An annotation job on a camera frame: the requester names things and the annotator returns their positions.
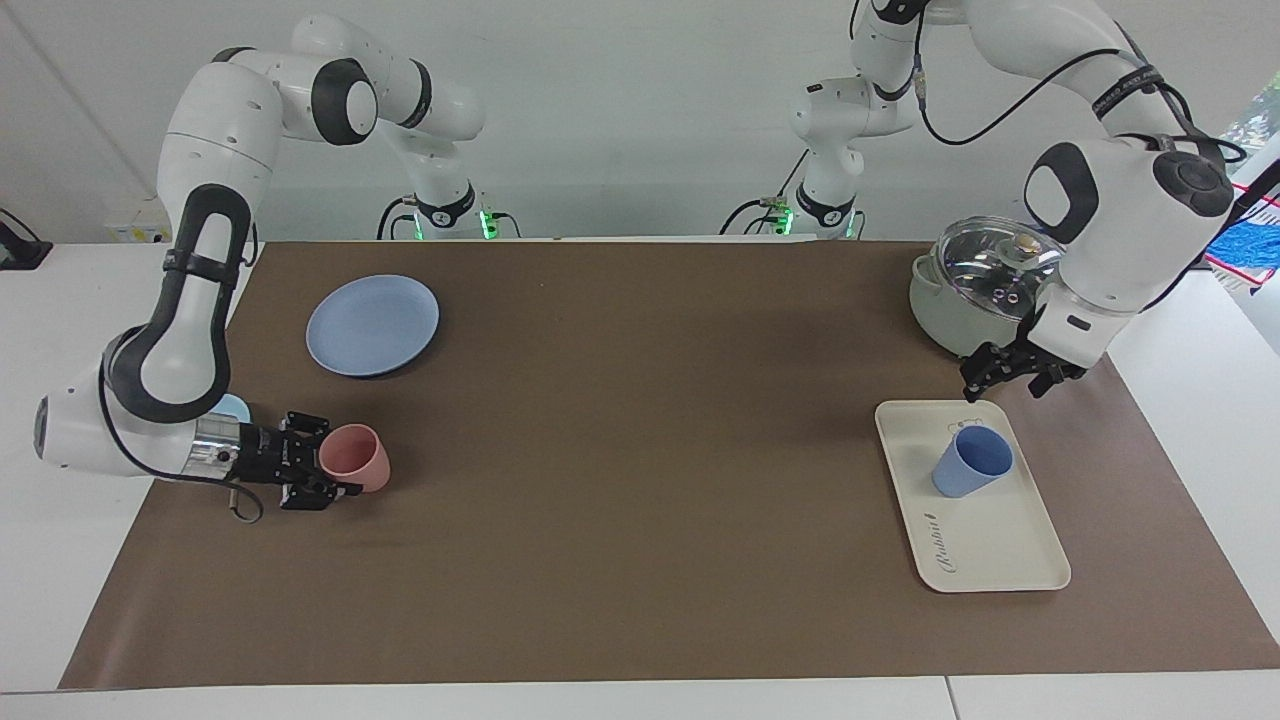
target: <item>blue cup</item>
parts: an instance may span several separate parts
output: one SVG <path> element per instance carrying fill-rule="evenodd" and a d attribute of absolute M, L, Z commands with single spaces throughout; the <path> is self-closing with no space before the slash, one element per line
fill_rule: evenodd
<path fill-rule="evenodd" d="M 1014 450 L 1000 433 L 983 425 L 960 428 L 933 468 L 933 487 L 947 497 L 964 497 L 1005 477 L 1014 468 Z"/>

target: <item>plate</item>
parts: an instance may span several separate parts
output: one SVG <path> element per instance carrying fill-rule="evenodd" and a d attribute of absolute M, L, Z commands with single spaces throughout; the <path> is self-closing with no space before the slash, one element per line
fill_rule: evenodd
<path fill-rule="evenodd" d="M 329 293 L 307 322 L 307 351 L 324 369 L 372 378 L 403 368 L 440 323 L 435 295 L 404 275 L 369 275 Z"/>

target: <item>black cable clip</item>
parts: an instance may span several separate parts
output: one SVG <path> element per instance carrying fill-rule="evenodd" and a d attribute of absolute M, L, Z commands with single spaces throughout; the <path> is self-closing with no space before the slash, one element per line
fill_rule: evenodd
<path fill-rule="evenodd" d="M 1156 92 L 1165 85 L 1165 77 L 1155 65 L 1143 65 L 1137 70 L 1117 79 L 1093 102 L 1093 114 L 1101 120 L 1107 113 L 1115 109 L 1125 97 L 1142 91 L 1147 95 Z"/>
<path fill-rule="evenodd" d="M 164 254 L 164 270 L 177 270 L 186 275 L 196 275 L 210 282 L 236 288 L 239 281 L 239 264 L 219 263 L 189 250 L 173 249 Z"/>

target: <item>white tray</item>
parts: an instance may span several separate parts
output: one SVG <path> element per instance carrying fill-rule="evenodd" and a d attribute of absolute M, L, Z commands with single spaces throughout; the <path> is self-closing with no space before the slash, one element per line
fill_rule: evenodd
<path fill-rule="evenodd" d="M 987 425 L 1014 448 L 1014 469 L 965 497 L 931 478 L 951 436 Z M 938 592 L 1057 591 L 1071 566 L 1005 411 L 987 401 L 895 400 L 876 409 L 893 489 L 920 579 Z"/>

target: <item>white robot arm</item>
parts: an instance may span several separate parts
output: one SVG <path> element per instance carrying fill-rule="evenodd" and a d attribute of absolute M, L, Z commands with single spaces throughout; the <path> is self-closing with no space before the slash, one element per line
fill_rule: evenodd
<path fill-rule="evenodd" d="M 433 82 L 421 63 L 396 58 L 344 20 L 306 18 L 293 45 L 289 54 L 224 50 L 183 92 L 156 178 L 177 231 L 160 297 L 150 322 L 115 338 L 100 364 L 41 402 L 35 445 L 46 462 L 280 484 L 288 509 L 358 493 L 316 468 L 311 451 L 326 420 L 291 413 L 276 430 L 210 413 L 230 382 L 224 329 L 244 242 L 282 136 L 356 145 L 383 119 L 417 136 L 462 140 L 475 137 L 483 113 L 470 92 Z M 422 187 L 443 184 L 424 177 Z M 288 447 L 310 456 L 291 457 Z"/>
<path fill-rule="evenodd" d="M 1226 217 L 1233 192 L 1220 143 L 1199 132 L 1184 105 L 1124 31 L 1092 0 L 867 0 L 854 38 L 858 76 L 809 87 L 792 127 L 813 152 L 796 190 L 797 228 L 842 234 L 861 159 L 856 137 L 900 132 L 914 86 L 925 113 L 928 24 L 968 23 L 993 67 L 1053 82 L 1092 104 L 1110 140 L 1061 142 L 1036 163 L 1027 208 L 1065 247 L 1060 272 L 1007 347 L 986 345 L 963 368 L 965 395 L 1036 374 L 1032 392 L 1078 378 L 1116 333 L 1178 281 Z"/>
<path fill-rule="evenodd" d="M 433 77 L 426 65 L 396 55 L 362 28 L 333 15 L 310 15 L 293 29 L 297 53 L 355 58 L 378 91 L 383 137 L 413 186 L 419 228 L 430 238 L 483 237 L 476 190 L 457 142 L 474 140 L 485 113 L 475 91 Z"/>

